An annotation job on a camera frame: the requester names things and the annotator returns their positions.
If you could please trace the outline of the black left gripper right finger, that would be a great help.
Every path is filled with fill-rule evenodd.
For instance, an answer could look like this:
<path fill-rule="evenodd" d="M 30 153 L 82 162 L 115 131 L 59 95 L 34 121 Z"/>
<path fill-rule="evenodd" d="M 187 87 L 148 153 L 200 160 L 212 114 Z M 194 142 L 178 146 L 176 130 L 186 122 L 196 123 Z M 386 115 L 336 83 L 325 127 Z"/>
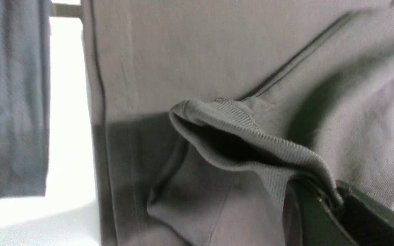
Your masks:
<path fill-rule="evenodd" d="M 335 246 L 394 246 L 394 211 L 349 184 L 338 181 L 344 199 Z"/>

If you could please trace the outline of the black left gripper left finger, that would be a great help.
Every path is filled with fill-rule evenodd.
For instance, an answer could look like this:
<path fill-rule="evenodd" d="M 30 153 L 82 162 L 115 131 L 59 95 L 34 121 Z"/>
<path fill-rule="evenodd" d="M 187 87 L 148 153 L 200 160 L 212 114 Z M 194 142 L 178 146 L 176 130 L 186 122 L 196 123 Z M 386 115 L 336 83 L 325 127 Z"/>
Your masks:
<path fill-rule="evenodd" d="M 300 180 L 286 185 L 283 231 L 287 246 L 356 246 L 314 186 Z"/>

